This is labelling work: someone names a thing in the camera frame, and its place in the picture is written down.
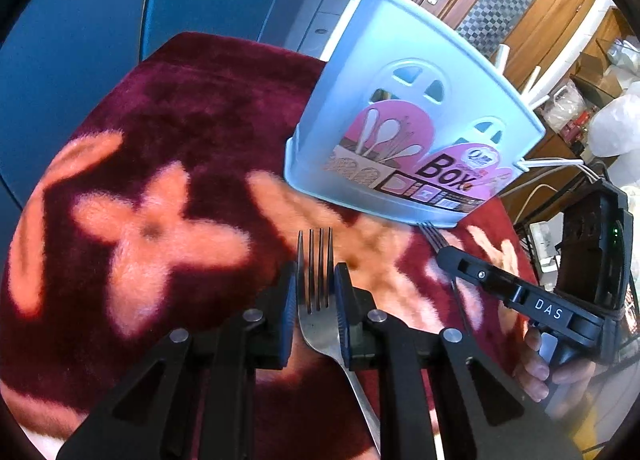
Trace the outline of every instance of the metal fork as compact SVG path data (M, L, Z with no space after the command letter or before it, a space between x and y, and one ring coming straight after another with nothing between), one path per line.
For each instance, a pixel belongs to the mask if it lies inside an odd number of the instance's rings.
M438 231L438 228L433 225L429 221L418 222L418 227L420 231L427 238L427 241L433 247L433 250L437 252L449 245L449 243L444 239L444 236ZM467 335L472 336L473 332L471 331L471 326L469 325L469 321L466 318L466 312L464 305L462 304L462 299L460 298L460 291L458 290L458 286L456 285L456 279L452 278L447 274L447 278L449 278L449 284L451 286L451 290L453 292L453 298L456 300L456 305L458 306L458 311L460 312L460 317L462 318L462 325L465 328L465 332Z
M380 454L380 420L369 404L356 374L344 366L338 334L338 315L334 291L334 234L328 231L326 269L324 268L324 230L319 231L318 266L314 260L314 230L309 230L308 267L305 274L303 232L298 233L298 319L302 336L313 350L331 357L340 365L356 396L360 411Z

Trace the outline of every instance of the cardboard box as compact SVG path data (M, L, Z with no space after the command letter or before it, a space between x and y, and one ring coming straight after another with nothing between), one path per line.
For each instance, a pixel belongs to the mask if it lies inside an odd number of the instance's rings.
M622 94L622 88L616 76L614 74L604 76L606 68L601 59L582 54L577 64L577 72L572 76L575 85L585 99L597 107L604 107Z

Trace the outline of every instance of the printed label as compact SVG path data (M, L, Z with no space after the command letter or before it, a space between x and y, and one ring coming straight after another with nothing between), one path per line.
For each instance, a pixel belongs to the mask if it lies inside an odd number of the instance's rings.
M511 180L500 154L480 143L429 153L429 115L403 100L384 100L354 119L324 169L386 195L471 212Z

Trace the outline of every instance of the red blanket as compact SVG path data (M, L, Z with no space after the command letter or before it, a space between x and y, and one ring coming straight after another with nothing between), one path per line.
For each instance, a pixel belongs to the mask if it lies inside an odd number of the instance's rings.
M178 35L130 72L47 168L2 281L0 389L49 457L162 335L211 328L251 306L294 257L300 229L333 227L337 261L381 309L431 332L461 327L414 228L309 198L281 179L285 142L323 65ZM532 280L498 199L444 234ZM479 345L510 371L523 321L459 284ZM362 380L377 408L375 380ZM341 371L298 334L284 371L258 373L255 411L257 459L372 454Z

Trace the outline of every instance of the white cable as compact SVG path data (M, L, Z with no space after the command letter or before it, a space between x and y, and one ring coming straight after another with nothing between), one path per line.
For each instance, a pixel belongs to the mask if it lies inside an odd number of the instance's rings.
M527 182L522 183L517 185L516 187L510 189L509 191L506 191L505 193L502 193L501 195L498 195L499 198L504 198L508 195L511 195L511 193L515 193L517 190L522 189L523 187L527 187L529 184L532 184L534 182L538 182L540 179L542 179L543 177L546 177L548 175L551 175L552 173L555 173L556 171L559 171L560 169L563 169L567 166L572 166L572 164L558 164L558 166L553 167L553 169L550 169L548 171L545 171L544 173L540 173L540 175L535 176L533 179L531 180L527 180ZM600 180L600 176L593 171L591 168L587 167L587 166L577 166L580 168L580 170L587 175L587 178L589 179L589 182L593 183L597 180Z
M525 182L523 184L520 184L520 185L517 185L513 189L510 189L509 191L506 191L505 193L502 193L501 195L498 195L498 196L500 198L504 198L507 195L511 195L511 193L515 193L517 190L522 189L523 187L527 187L529 184L533 184L534 182L538 182L543 177L551 175L552 173L555 173L556 171L559 171L559 170L563 169L564 167L566 167L566 166L553 167L552 169L550 169L548 171L545 171L545 173L540 173L540 175L535 176L533 179L527 180L527 182Z
M532 159L530 161L521 161L520 164L524 164L527 167L545 167L545 166L558 166L558 163L571 164L572 166L584 166L582 159Z
M579 167L587 175L587 177L589 177L589 182L593 183L597 180L600 180L600 176L590 167L587 167L584 164L584 161L581 159L564 159L563 157L537 157L529 161L521 161L520 164L523 164L527 167L560 166L569 164L570 166Z
M514 225L516 225L518 223L518 220L520 220L520 216L524 212L524 208L526 208L527 204L529 203L529 200L531 200L531 197L533 197L536 194L537 190L542 189L543 187L548 187L549 189L552 189L555 193L558 192L558 190L556 188L551 187L548 184L539 184L539 185L537 185L535 188L533 188L533 191L531 193L529 193L529 196L527 196L527 199L524 201L524 204L520 208L520 212L516 215L516 220L513 221Z

